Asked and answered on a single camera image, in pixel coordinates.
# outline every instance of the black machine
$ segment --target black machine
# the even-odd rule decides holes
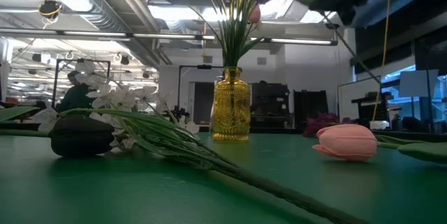
[[[284,128],[288,120],[289,90],[283,84],[252,84],[251,127]]]

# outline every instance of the whiteboard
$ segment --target whiteboard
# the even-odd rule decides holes
[[[379,84],[372,77],[338,86],[337,103],[340,120],[345,117],[358,119],[358,105],[351,101],[353,99],[364,98],[368,92],[378,92],[379,89]]]

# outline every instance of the lamp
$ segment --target lamp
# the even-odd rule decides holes
[[[124,56],[122,56],[121,57],[121,64],[124,64],[124,65],[129,65],[129,56],[127,56],[127,55],[124,55]]]

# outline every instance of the tulip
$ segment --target tulip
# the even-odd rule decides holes
[[[261,10],[259,8],[259,5],[256,5],[253,12],[250,14],[249,22],[258,23],[259,20],[261,20]]]
[[[320,144],[312,148],[323,155],[349,161],[365,162],[377,153],[377,140],[366,127],[341,124],[319,130]]]

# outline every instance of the desk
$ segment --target desk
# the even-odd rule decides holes
[[[316,139],[250,136],[221,154],[370,223],[445,223],[447,166],[380,150],[370,163],[319,156]],[[0,223],[328,223],[251,186],[144,152],[70,160],[50,140],[0,137]]]

